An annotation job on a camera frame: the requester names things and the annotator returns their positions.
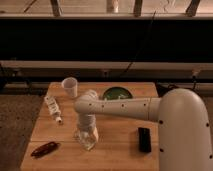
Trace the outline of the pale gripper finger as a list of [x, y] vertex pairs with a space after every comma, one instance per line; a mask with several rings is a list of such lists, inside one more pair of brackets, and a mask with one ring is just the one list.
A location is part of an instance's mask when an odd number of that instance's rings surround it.
[[89, 132], [89, 140], [92, 142], [97, 142], [99, 140], [99, 134], [97, 128]]

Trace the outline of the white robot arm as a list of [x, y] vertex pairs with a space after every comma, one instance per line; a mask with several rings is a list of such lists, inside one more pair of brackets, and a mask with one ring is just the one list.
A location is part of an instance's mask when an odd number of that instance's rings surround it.
[[82, 116], [113, 115], [158, 124], [159, 171], [213, 171], [207, 108], [195, 92], [178, 88], [161, 98], [100, 100], [89, 90], [74, 103]]

